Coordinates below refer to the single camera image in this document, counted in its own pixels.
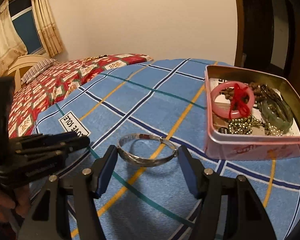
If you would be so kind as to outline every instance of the red quilt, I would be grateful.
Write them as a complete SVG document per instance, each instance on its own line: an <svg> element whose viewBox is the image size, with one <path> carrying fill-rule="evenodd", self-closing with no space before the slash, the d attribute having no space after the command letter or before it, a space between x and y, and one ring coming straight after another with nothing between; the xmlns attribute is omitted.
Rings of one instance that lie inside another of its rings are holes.
<svg viewBox="0 0 300 240"><path fill-rule="evenodd" d="M121 54L54 65L21 88L15 95L8 122L10 138L30 135L40 112L62 101L73 90L104 70L151 61L142 54Z"/></svg>

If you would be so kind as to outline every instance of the curtain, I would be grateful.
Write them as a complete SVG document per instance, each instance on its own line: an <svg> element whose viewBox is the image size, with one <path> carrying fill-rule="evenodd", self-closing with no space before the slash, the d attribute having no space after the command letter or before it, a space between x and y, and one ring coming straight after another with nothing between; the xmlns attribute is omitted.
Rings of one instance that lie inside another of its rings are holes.
<svg viewBox="0 0 300 240"><path fill-rule="evenodd" d="M53 57L63 51L63 44L56 28L48 0L31 0L34 22L45 51Z"/></svg>
<svg viewBox="0 0 300 240"><path fill-rule="evenodd" d="M8 0L0 6L0 76L19 57L27 54L27 49L12 23L8 10Z"/></svg>

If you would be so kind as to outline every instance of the wooden headboard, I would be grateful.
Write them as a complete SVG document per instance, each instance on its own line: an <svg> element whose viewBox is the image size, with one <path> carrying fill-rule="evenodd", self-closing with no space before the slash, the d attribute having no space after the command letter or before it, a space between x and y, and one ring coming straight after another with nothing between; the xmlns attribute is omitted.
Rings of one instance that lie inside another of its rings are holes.
<svg viewBox="0 0 300 240"><path fill-rule="evenodd" d="M21 89L21 77L36 63L47 59L42 55L25 55L18 57L13 65L8 69L7 76L12 76L15 79L15 93Z"/></svg>

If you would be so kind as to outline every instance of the yellow stripe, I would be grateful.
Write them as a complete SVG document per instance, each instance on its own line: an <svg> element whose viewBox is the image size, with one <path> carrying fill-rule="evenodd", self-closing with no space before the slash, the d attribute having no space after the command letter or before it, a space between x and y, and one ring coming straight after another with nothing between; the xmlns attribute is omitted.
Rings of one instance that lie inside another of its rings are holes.
<svg viewBox="0 0 300 240"><path fill-rule="evenodd" d="M202 87L198 90L194 98L192 98L191 102L195 103L201 93L205 91L205 85L203 84ZM166 139L170 139L173 134L176 132L178 129L179 125L182 123L184 118L187 116L187 114L190 112L193 104L189 104L186 109L183 111L183 113L180 115L179 119L176 121L176 123L173 125L171 128L170 132L166 136ZM156 149L156 151L150 156L150 159L156 158L160 152L163 150L165 147L165 144L160 144L159 147ZM130 185L134 184L135 181L142 175L142 173L146 170L146 168L142 167L136 171L136 173L127 181ZM101 207L98 210L98 216L100 217L101 215L104 214L122 195L127 191L127 188L123 186L103 207ZM71 237L75 237L79 233L78 229L76 228L71 232Z"/></svg>
<svg viewBox="0 0 300 240"><path fill-rule="evenodd" d="M272 189L272 182L273 182L273 178L275 176L275 169L276 169L276 160L272 160L272 166L271 166L271 173L270 173L270 180L269 180L269 184L268 184L268 188L267 188L267 192L266 192L266 196L265 199L263 201L263 206L266 207L269 201L269 197L271 194L271 189Z"/></svg>
<svg viewBox="0 0 300 240"><path fill-rule="evenodd" d="M144 66L143 68L140 68L138 71L135 71L134 73L132 73L130 76L128 76L128 78L126 80L130 80L130 78L132 78L135 74L139 73L141 70L144 70L148 65ZM97 103L94 107L92 107L92 109L90 109L85 115L83 115L80 118L80 121L82 121L85 117L87 117L90 113L92 113L100 104L102 104L109 96L111 96L115 91L117 91L120 87L122 87L124 84L126 83L126 81L122 82L120 85L118 85L115 89L113 89L110 93L108 93L99 103Z"/></svg>

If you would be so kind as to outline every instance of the red bow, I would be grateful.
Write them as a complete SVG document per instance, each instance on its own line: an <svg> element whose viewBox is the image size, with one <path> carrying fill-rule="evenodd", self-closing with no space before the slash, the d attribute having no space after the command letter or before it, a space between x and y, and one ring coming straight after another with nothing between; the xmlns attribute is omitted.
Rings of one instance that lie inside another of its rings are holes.
<svg viewBox="0 0 300 240"><path fill-rule="evenodd" d="M237 106L241 116L248 117L250 115L249 107L243 102L243 99L248 95L246 92L247 88L242 89L237 83L234 84L234 95L230 104L229 119L231 119L231 111L234 110L235 106Z"/></svg>

